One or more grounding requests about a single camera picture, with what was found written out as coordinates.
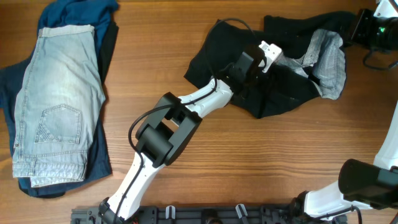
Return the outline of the black shorts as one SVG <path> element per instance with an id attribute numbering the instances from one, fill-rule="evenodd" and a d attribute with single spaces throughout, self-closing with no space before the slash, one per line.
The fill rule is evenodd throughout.
<path id="1" fill-rule="evenodd" d="M 282 49 L 280 59 L 258 81 L 233 95 L 231 103 L 255 118 L 291 111 L 317 97 L 338 99 L 346 83 L 345 42 L 351 12 L 337 11 L 308 19 L 265 16 L 264 29 L 251 32 L 219 22 L 191 60 L 184 77 L 203 88 L 212 74 L 236 62 L 246 47 L 261 41 Z"/>

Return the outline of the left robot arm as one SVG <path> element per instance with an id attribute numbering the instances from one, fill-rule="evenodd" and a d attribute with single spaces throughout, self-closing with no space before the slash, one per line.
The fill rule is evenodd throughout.
<path id="1" fill-rule="evenodd" d="M 128 132 L 128 139 L 136 140 L 131 143 L 135 151 L 132 166 L 116 193 L 101 202 L 103 221 L 124 223 L 131 218 L 154 177 L 181 155 L 203 118 L 226 106 L 245 86 L 254 85 L 280 53 L 274 44 L 251 45 L 203 88 L 179 97 L 166 93 L 155 108 L 138 117 Z"/>

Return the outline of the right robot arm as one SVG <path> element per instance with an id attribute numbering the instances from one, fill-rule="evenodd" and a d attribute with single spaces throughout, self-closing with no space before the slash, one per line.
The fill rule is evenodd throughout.
<path id="1" fill-rule="evenodd" d="M 397 50 L 397 1 L 379 1 L 375 11 L 362 9 L 346 35 L 369 52 Z M 372 164 L 348 159 L 338 180 L 322 189 L 302 192 L 289 205 L 291 223 L 335 222 L 362 210 L 397 208 L 397 115 Z"/>

